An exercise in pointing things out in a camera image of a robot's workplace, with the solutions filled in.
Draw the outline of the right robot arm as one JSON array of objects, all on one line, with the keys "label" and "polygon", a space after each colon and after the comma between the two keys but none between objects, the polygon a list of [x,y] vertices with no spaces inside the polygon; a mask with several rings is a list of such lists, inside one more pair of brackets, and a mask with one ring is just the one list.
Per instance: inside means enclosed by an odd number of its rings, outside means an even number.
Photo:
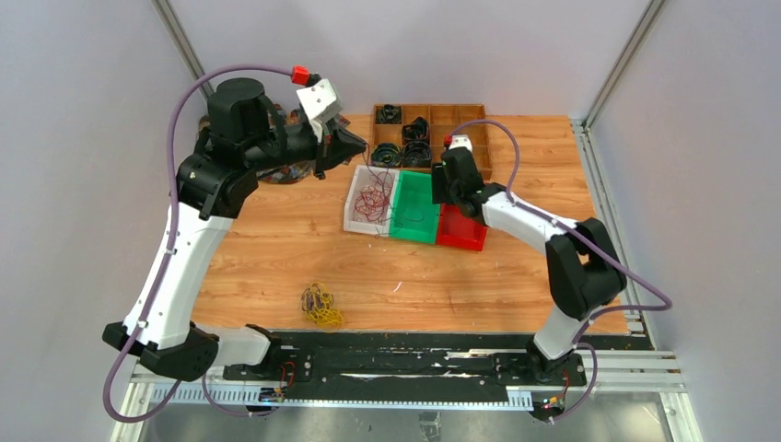
[{"label": "right robot arm", "polygon": [[526,345],[526,368],[534,381],[551,383],[563,372],[590,315],[627,286],[607,228],[593,217],[555,216],[502,184],[484,181],[465,147],[446,150],[431,167],[431,181],[434,203],[452,204],[463,216],[509,234],[544,257],[554,305]]}]

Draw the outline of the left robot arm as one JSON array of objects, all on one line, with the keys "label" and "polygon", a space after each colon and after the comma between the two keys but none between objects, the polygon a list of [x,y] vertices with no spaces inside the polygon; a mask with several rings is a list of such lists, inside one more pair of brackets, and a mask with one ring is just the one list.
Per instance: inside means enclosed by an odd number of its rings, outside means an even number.
[{"label": "left robot arm", "polygon": [[297,97],[303,111],[287,123],[252,78],[221,83],[207,101],[207,124],[179,165],[174,202],[156,267],[137,303],[105,328],[110,346],[136,356],[151,372],[195,381],[211,367],[246,365],[260,380],[282,368],[279,341],[267,330],[198,326],[192,309],[210,262],[263,172],[310,162],[324,173],[361,155],[366,142],[338,123],[343,103],[332,83],[307,80]]}]

